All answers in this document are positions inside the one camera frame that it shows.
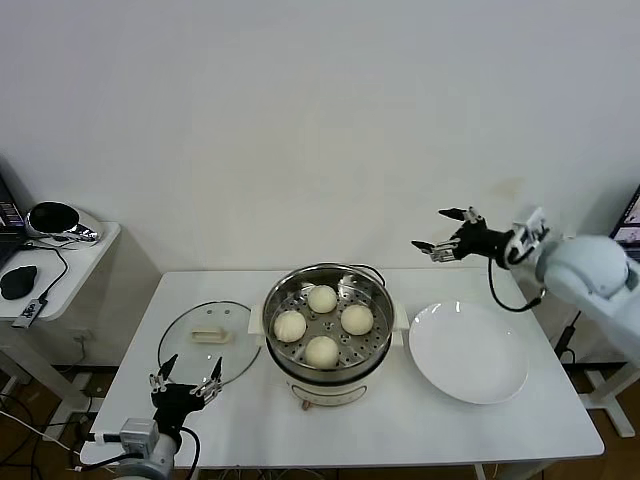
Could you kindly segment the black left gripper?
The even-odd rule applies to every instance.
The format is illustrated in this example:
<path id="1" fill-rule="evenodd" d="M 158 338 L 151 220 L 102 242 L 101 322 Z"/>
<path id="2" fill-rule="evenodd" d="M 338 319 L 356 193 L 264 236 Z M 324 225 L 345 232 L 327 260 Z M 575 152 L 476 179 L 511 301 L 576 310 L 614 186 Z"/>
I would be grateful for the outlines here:
<path id="1" fill-rule="evenodd" d="M 170 374 L 178 359 L 174 354 L 162 363 L 156 374 L 149 375 L 151 401 L 156 408 L 154 421 L 161 434 L 176 436 L 188 415 L 204 409 L 221 392 L 222 358 L 219 357 L 211 374 L 199 385 L 169 384 Z"/>

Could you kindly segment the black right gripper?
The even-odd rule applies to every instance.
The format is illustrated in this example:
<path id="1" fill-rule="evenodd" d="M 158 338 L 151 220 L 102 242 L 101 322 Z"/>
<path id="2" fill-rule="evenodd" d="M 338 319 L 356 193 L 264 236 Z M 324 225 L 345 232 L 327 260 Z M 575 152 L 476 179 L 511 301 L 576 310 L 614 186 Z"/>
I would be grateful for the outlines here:
<path id="1" fill-rule="evenodd" d="M 468 255 L 479 255 L 494 261 L 504 260 L 509 241 L 514 236 L 512 230 L 489 229 L 485 218 L 473 206 L 466 209 L 440 209 L 438 213 L 463 224 L 450 240 L 435 244 L 417 240 L 411 242 L 432 261 L 457 261 Z"/>

